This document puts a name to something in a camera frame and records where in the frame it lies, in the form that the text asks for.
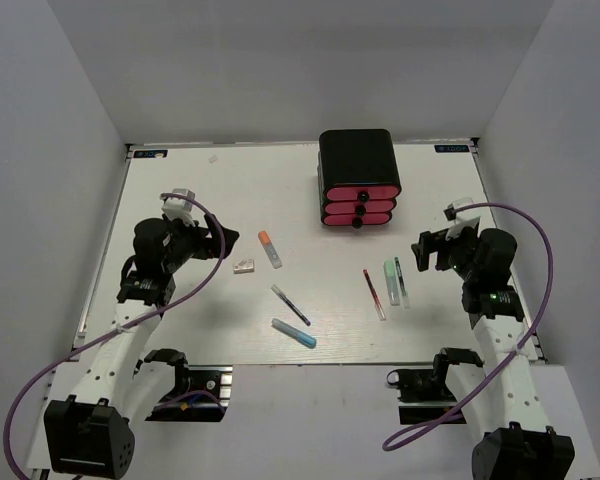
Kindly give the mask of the orange capped highlighter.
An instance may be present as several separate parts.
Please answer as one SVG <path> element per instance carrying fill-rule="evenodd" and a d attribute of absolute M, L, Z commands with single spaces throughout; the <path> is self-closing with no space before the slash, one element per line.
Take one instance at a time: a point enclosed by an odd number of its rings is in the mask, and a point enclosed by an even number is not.
<path fill-rule="evenodd" d="M 270 236 L 264 230 L 258 233 L 258 239 L 274 269 L 279 269 L 282 267 L 282 261 L 277 253 Z"/>

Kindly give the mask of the blue capped highlighter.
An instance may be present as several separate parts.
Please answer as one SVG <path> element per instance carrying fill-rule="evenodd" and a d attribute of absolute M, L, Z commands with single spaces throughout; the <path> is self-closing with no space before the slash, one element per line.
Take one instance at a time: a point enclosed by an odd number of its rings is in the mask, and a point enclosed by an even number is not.
<path fill-rule="evenodd" d="M 294 339 L 295 341 L 297 341 L 298 343 L 304 345 L 307 348 L 313 349 L 316 347 L 317 345 L 317 340 L 308 335 L 307 333 L 277 319 L 277 318 L 273 318 L 271 320 L 271 326 L 283 333 L 284 335 L 288 336 L 289 338 Z"/>

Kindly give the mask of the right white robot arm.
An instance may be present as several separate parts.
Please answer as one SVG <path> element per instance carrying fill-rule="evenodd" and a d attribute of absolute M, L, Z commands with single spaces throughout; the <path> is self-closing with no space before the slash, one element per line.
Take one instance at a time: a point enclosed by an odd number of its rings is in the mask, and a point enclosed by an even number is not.
<path fill-rule="evenodd" d="M 520 344 L 528 330 L 510 282 L 515 238 L 461 222 L 421 233 L 411 249 L 419 271 L 434 258 L 437 270 L 452 270 L 462 280 L 462 306 L 480 350 L 442 349 L 429 383 L 439 396 L 461 405 L 476 442 L 473 478 L 566 478 L 575 447 L 551 425 Z"/>

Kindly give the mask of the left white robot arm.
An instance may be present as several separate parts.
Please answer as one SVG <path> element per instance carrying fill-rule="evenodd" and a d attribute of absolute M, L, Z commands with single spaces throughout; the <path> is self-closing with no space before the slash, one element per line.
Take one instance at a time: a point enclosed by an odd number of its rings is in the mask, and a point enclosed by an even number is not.
<path fill-rule="evenodd" d="M 174 275 L 190 259 L 224 259 L 238 232 L 211 215 L 195 220 L 149 218 L 134 228 L 133 249 L 121 271 L 108 339 L 64 400 L 52 400 L 43 423 L 57 473 L 120 479 L 135 450 L 131 424 L 161 401 L 185 396 L 191 374 L 184 353 L 145 346 L 175 292 Z"/>

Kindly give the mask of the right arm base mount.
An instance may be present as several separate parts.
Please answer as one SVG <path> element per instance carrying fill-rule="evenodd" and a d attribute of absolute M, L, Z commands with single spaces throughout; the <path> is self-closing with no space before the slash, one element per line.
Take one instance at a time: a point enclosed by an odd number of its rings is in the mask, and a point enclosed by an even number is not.
<path fill-rule="evenodd" d="M 470 349 L 443 348 L 426 368 L 401 368 L 386 376 L 389 388 L 398 391 L 401 425 L 434 420 L 457 402 L 445 381 L 450 366 L 469 364 L 482 367 L 479 355 Z"/>

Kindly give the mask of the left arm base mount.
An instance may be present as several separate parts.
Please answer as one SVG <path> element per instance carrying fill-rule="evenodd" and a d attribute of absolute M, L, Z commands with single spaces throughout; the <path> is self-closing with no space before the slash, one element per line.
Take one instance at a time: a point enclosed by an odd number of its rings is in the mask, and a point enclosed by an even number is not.
<path fill-rule="evenodd" d="M 233 383 L 232 366 L 194 366 L 184 352 L 175 349 L 150 351 L 136 363 L 135 373 L 150 366 L 168 367 L 167 385 L 172 388 L 159 400 L 149 422 L 217 423 L 228 408 Z"/>

